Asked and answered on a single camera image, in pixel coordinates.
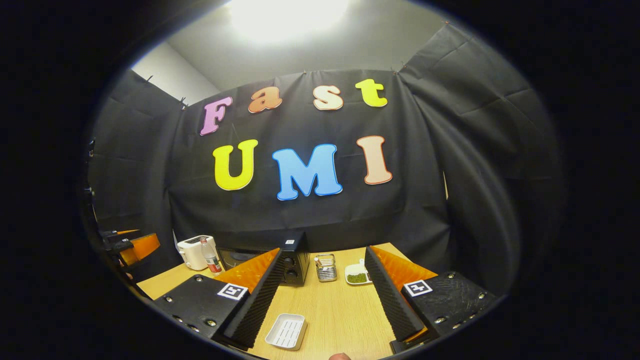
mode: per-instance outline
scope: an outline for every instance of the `white wall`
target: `white wall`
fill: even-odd
[[[185,104],[194,104],[220,91],[185,60],[171,45],[162,42],[131,68],[167,94]]]

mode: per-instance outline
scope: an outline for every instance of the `blue letter m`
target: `blue letter m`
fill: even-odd
[[[272,157],[278,162],[280,168],[278,200],[293,200],[298,197],[298,192],[293,190],[293,181],[305,196],[309,196],[316,177],[318,178],[316,195],[333,195],[341,192],[342,186],[335,176],[333,164],[333,154],[336,150],[336,146],[330,143],[316,146],[306,166],[292,149],[274,152]]]

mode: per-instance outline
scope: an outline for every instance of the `white soap dish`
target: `white soap dish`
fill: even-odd
[[[359,275],[359,274],[365,274],[365,276],[367,277],[367,280],[365,282],[349,281],[349,275]],[[346,268],[344,268],[344,280],[349,285],[364,285],[364,284],[370,284],[373,282],[369,280],[369,272],[367,271],[367,268],[364,267],[364,259],[360,259],[359,264],[348,265]]]
[[[302,315],[280,314],[264,338],[267,343],[287,350],[297,350],[307,330],[307,322]]]

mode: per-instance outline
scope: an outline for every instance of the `white rectangular tray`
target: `white rectangular tray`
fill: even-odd
[[[287,350],[297,350],[307,330],[305,317],[296,314],[280,314],[264,338],[267,343]]]

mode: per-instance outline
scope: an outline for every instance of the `bright light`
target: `bright light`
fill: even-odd
[[[233,0],[227,6],[236,31],[257,42],[279,42],[330,29],[347,0]]]

